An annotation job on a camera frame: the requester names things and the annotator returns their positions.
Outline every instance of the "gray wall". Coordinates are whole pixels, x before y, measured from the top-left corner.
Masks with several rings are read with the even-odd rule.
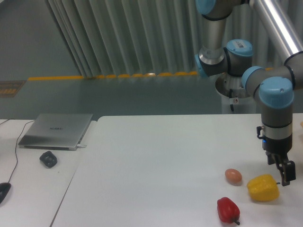
[[[79,75],[44,0],[0,3],[0,80]]]

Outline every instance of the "laptop lid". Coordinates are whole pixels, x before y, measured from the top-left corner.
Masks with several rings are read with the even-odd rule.
[[[42,113],[19,142],[21,148],[76,150],[92,114]]]

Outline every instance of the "metal pipe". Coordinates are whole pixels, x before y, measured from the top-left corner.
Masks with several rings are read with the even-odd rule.
[[[282,60],[303,51],[303,44],[277,0],[250,0]]]

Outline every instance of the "brown egg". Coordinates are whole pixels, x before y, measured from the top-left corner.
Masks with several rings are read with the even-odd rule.
[[[230,183],[239,183],[242,180],[241,173],[236,169],[227,169],[225,176]]]

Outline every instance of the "cable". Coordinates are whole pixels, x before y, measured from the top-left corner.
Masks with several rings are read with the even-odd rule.
[[[0,123],[0,125],[2,125],[2,124],[5,123],[5,122],[8,122],[9,120],[14,120],[14,118],[10,118],[10,119],[8,119],[8,120],[6,120],[6,121]]]
[[[23,133],[23,131],[24,131],[24,129],[25,129],[25,126],[26,126],[27,124],[31,123],[31,122],[34,122],[34,121],[27,122],[27,123],[24,125],[23,130],[22,130],[22,132],[20,133],[20,135],[18,136],[18,139],[17,139],[17,141],[16,141],[16,146],[15,146],[16,165],[15,165],[15,168],[13,169],[13,172],[11,172],[11,175],[10,175],[10,178],[9,178],[8,183],[10,182],[11,177],[13,176],[13,174],[14,174],[16,168],[17,168],[17,165],[18,165],[18,157],[17,157],[17,145],[18,145],[18,140],[19,140],[20,136],[22,135],[22,133]]]

